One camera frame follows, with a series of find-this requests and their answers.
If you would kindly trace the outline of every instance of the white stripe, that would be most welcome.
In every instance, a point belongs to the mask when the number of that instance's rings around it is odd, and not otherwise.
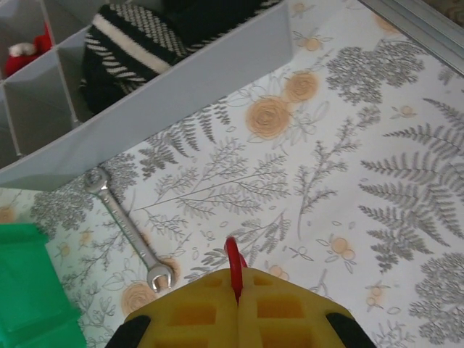
[[[94,17],[94,21],[92,23],[98,30],[100,30],[104,35],[108,36],[108,38],[110,38],[115,44],[124,50],[125,53],[138,60],[148,68],[152,69],[156,73],[161,74],[171,68],[168,63],[149,53],[142,46],[134,42],[129,36],[105,20],[100,14],[97,14]]]

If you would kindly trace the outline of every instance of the wrench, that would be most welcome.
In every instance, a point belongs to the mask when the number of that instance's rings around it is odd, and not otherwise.
[[[166,277],[167,287],[170,289],[174,279],[173,269],[157,259],[152,249],[142,238],[136,225],[132,222],[124,209],[119,205],[116,198],[112,195],[108,187],[109,176],[107,172],[100,167],[96,170],[98,172],[98,179],[96,181],[93,181],[90,175],[86,175],[86,191],[101,199],[104,206],[108,209],[108,212],[121,228],[125,237],[132,244],[132,247],[136,250],[148,270],[146,281],[153,291],[160,292],[161,289],[157,285],[157,281],[163,276]]]

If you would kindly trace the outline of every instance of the white storage organizer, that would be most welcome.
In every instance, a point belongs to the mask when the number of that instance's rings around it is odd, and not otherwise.
[[[54,44],[13,76],[0,72],[0,186],[55,189],[292,57],[283,1],[80,124],[83,40],[105,3],[0,0],[2,69],[8,47],[33,42],[44,23]]]

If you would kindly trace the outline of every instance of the green plastic box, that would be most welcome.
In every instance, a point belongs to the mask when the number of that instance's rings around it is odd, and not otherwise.
[[[46,242],[34,225],[0,225],[0,348],[86,346]]]

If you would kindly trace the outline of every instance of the floral fabric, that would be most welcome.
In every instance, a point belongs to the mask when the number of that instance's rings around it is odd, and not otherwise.
[[[292,1],[292,62],[104,163],[176,288],[247,262],[348,308],[378,347],[464,344],[464,80],[356,1],[318,30]],[[1,190],[33,221],[89,347],[157,298],[83,180]]]

